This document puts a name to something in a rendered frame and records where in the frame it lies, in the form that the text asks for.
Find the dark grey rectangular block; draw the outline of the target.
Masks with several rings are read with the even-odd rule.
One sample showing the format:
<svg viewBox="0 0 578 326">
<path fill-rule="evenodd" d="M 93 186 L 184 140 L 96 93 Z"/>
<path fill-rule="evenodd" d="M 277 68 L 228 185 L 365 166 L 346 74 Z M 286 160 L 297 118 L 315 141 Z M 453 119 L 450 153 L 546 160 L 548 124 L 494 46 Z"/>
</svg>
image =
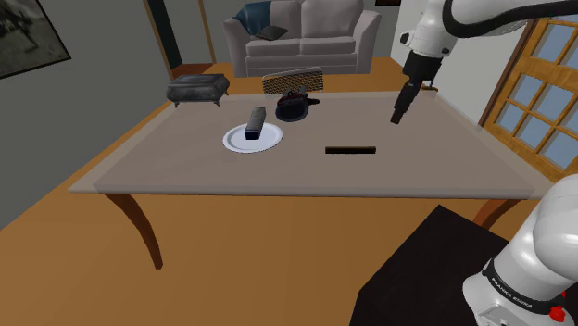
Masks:
<svg viewBox="0 0 578 326">
<path fill-rule="evenodd" d="M 245 127 L 246 140 L 258 140 L 266 118 L 266 108 L 256 107 L 252 110 Z"/>
</svg>

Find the brown wooden table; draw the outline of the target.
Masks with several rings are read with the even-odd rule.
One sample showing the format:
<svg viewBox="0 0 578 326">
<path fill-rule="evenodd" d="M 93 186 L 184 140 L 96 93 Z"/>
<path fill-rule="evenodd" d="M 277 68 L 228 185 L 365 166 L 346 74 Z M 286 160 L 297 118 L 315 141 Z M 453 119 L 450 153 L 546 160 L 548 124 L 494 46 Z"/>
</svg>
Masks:
<svg viewBox="0 0 578 326">
<path fill-rule="evenodd" d="M 71 186 L 74 193 L 278 195 L 450 199 L 538 199 L 550 180 L 441 96 L 419 94 L 399 124 L 393 92 L 322 93 L 320 103 L 266 151 L 240 154 L 222 138 L 259 94 L 220 105 L 168 106 Z M 375 154 L 332 155 L 326 146 L 375 146 Z"/>
</svg>

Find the dark grey footed chest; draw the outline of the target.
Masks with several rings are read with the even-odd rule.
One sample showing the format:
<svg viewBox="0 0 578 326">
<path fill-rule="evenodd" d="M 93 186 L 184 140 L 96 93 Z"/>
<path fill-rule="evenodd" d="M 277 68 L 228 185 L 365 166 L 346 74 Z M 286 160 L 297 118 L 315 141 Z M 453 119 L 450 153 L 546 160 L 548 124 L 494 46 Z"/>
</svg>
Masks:
<svg viewBox="0 0 578 326">
<path fill-rule="evenodd" d="M 166 96 L 176 107 L 185 102 L 212 102 L 219 106 L 229 87 L 223 74 L 184 74 L 169 83 Z"/>
</svg>

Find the white round plate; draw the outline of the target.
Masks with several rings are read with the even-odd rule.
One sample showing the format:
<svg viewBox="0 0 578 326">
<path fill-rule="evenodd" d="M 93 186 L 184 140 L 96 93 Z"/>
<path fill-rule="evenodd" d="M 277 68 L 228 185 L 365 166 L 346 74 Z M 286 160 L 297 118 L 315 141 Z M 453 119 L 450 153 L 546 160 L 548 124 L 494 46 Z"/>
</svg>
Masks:
<svg viewBox="0 0 578 326">
<path fill-rule="evenodd" d="M 257 140 L 246 140 L 245 128 L 247 124 L 236 126 L 225 133 L 223 145 L 236 153 L 251 154 L 266 151 L 277 145 L 283 138 L 280 127 L 265 122 Z"/>
</svg>

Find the dark doorway with wooden frame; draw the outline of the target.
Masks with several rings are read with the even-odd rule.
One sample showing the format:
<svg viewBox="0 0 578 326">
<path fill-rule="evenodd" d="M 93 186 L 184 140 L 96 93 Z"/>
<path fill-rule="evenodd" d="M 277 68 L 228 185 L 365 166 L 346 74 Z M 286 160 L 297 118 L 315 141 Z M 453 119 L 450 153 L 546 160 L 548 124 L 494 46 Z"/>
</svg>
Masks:
<svg viewBox="0 0 578 326">
<path fill-rule="evenodd" d="M 161 57 L 171 81 L 185 73 L 203 73 L 216 64 L 213 45 L 207 26 L 204 3 L 202 0 L 198 0 L 198 4 L 201 11 L 201 18 L 204 23 L 211 62 L 195 64 L 185 64 L 182 61 L 181 52 L 170 23 L 170 16 L 164 0 L 143 0 L 143 3 L 152 31 L 156 37 Z"/>
</svg>

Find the black pot with items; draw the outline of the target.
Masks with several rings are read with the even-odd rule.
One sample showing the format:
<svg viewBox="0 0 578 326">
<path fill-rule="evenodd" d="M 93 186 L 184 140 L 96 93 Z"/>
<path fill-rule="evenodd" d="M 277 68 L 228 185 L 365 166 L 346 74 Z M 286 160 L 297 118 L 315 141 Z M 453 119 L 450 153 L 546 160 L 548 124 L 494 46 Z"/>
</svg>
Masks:
<svg viewBox="0 0 578 326">
<path fill-rule="evenodd" d="M 287 89 L 277 101 L 275 115 L 281 121 L 299 121 L 307 116 L 310 106 L 319 103 L 319 99 L 308 97 L 306 85 L 301 86 L 296 92 Z"/>
</svg>

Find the black flat bar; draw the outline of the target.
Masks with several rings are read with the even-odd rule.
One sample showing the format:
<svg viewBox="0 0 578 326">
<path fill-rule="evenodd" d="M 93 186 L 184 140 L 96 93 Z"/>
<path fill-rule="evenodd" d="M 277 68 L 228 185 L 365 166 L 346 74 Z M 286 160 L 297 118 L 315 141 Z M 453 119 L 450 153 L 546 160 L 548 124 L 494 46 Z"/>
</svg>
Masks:
<svg viewBox="0 0 578 326">
<path fill-rule="evenodd" d="M 326 154 L 332 155 L 366 155 L 375 154 L 375 146 L 326 146 Z"/>
</svg>

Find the dark robot stand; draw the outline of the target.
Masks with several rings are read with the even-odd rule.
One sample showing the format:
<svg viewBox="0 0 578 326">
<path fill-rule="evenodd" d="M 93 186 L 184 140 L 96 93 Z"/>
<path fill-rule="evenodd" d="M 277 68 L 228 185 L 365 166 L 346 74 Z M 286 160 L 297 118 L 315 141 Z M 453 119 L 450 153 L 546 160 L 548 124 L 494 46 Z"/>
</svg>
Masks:
<svg viewBox="0 0 578 326">
<path fill-rule="evenodd" d="M 477 326 L 462 284 L 507 243 L 436 207 L 359 290 L 349 326 Z"/>
</svg>

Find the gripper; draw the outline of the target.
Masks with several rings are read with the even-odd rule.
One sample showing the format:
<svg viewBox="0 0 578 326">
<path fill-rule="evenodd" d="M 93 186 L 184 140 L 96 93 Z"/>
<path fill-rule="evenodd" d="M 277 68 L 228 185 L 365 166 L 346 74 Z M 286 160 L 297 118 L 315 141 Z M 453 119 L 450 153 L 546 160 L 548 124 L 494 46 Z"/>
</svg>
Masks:
<svg viewBox="0 0 578 326">
<path fill-rule="evenodd" d="M 402 87 L 394 104 L 394 113 L 390 121 L 398 124 L 408 111 L 409 106 L 421 89 L 421 82 L 432 82 L 442 65 L 441 57 L 429 57 L 415 53 L 408 53 L 403 74 L 408 76 L 408 81 Z"/>
</svg>

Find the framed dark wall picture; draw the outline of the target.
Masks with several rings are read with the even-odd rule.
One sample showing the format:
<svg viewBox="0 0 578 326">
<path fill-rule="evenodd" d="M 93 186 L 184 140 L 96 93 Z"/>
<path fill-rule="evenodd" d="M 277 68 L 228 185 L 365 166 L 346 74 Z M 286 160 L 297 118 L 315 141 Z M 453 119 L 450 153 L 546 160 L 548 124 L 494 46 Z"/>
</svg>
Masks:
<svg viewBox="0 0 578 326">
<path fill-rule="evenodd" d="M 39 0 L 0 0 L 0 80 L 70 59 Z"/>
</svg>

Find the wooden framed glass door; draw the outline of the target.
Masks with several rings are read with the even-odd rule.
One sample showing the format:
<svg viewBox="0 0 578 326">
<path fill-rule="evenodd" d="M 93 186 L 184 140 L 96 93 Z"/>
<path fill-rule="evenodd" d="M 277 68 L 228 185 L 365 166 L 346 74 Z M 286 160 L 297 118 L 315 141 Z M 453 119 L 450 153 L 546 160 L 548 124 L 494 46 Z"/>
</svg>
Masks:
<svg viewBox="0 0 578 326">
<path fill-rule="evenodd" d="M 480 124 L 549 180 L 578 173 L 578 15 L 528 23 Z"/>
</svg>

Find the grey sofa with cushions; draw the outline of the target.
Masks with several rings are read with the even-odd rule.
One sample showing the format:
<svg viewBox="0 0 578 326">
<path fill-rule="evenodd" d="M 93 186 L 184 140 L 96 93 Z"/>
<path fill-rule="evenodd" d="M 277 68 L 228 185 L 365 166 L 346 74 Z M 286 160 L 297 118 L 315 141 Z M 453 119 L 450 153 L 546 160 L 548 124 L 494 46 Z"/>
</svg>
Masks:
<svg viewBox="0 0 578 326">
<path fill-rule="evenodd" d="M 237 78 L 312 67 L 368 74 L 381 19 L 363 0 L 277 0 L 245 4 L 222 28 Z"/>
</svg>

